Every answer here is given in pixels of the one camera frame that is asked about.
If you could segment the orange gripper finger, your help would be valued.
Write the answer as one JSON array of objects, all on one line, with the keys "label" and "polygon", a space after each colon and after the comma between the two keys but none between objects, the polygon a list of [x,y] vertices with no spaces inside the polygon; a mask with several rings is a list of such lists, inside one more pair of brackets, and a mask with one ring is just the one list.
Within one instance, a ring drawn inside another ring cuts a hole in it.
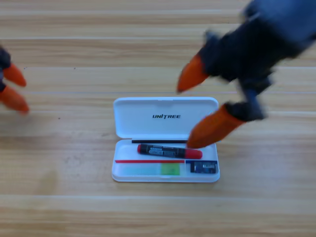
[{"label": "orange gripper finger", "polygon": [[243,124],[264,118],[260,107],[253,107],[246,102],[227,102],[194,126],[187,140],[187,147],[207,147],[223,140]]}]

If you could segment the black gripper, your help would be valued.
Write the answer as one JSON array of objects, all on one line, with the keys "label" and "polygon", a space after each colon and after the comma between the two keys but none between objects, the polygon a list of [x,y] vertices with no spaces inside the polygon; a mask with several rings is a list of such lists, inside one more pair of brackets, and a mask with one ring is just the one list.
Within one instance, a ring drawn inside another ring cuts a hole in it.
[{"label": "black gripper", "polygon": [[15,83],[18,86],[25,87],[27,82],[19,68],[11,63],[10,54],[0,47],[0,101],[12,110],[21,114],[29,112],[29,106],[23,96],[18,94],[13,88],[3,83],[3,78]]},{"label": "black gripper", "polygon": [[209,76],[231,82],[264,80],[274,65],[304,51],[304,25],[244,23],[222,37],[207,32],[205,44],[182,69],[177,92],[203,83]]}]

